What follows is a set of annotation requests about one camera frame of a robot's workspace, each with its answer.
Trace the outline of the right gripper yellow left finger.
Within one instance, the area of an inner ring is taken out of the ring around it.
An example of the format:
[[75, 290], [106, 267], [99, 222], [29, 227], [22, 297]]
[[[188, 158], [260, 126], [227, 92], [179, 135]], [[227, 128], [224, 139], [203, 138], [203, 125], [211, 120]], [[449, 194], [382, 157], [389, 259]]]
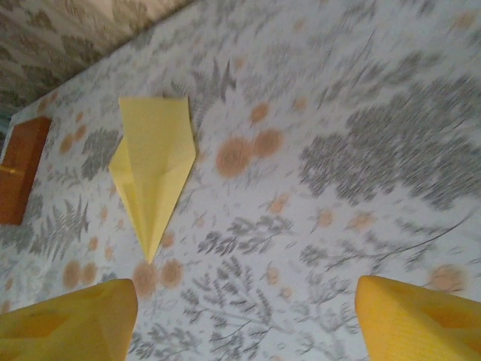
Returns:
[[1, 359], [125, 360], [137, 314], [130, 279], [20, 308], [1, 316]]

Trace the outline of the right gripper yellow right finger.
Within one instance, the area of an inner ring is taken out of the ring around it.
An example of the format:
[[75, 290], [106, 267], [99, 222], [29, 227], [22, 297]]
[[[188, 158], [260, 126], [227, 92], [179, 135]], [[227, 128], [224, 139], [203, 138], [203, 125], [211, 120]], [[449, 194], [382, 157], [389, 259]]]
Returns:
[[355, 312], [371, 360], [480, 359], [479, 302], [365, 275]]

